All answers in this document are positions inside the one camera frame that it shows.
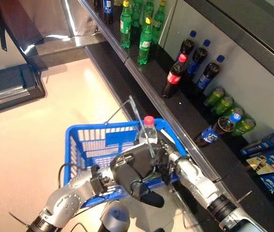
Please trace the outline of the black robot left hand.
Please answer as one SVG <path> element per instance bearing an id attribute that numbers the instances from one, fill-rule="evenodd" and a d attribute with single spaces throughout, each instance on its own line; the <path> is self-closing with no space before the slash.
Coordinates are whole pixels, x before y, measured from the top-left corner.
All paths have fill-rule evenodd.
<path id="1" fill-rule="evenodd" d="M 110 163 L 116 184 L 122 186 L 135 200 L 162 208 L 164 198 L 150 190 L 144 179 L 153 173 L 153 158 L 146 143 L 135 145 L 119 155 Z"/>

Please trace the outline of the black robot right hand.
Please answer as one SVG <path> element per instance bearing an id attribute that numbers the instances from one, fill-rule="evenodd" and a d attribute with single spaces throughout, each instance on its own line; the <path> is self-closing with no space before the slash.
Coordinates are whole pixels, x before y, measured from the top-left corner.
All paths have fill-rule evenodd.
<path id="1" fill-rule="evenodd" d="M 156 172 L 160 174 L 161 180 L 166 185 L 169 185 L 175 169 L 175 164 L 169 159 L 169 156 L 174 151 L 177 151 L 177 148 L 161 131 L 157 131 L 157 144 L 153 146 L 155 159 L 152 161 L 152 164 L 155 164 Z"/>

